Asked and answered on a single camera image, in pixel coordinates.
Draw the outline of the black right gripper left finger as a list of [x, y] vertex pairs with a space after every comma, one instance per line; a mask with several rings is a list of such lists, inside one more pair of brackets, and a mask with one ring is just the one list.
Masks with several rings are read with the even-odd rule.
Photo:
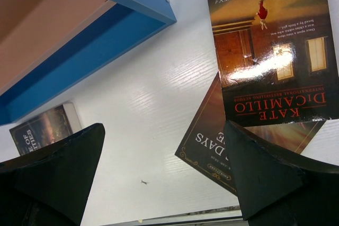
[[1, 225], [80, 225], [105, 138], [95, 123], [1, 163]]

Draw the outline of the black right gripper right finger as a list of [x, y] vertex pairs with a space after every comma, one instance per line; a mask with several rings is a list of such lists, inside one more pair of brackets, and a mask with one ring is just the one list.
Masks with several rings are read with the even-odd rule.
[[249, 225], [338, 225], [338, 166], [270, 143], [226, 121], [228, 153]]

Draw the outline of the Edward Tulane book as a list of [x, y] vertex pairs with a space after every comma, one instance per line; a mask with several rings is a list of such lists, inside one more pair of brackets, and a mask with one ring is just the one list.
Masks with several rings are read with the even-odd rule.
[[242, 126], [338, 118], [328, 0], [207, 0], [226, 119]]

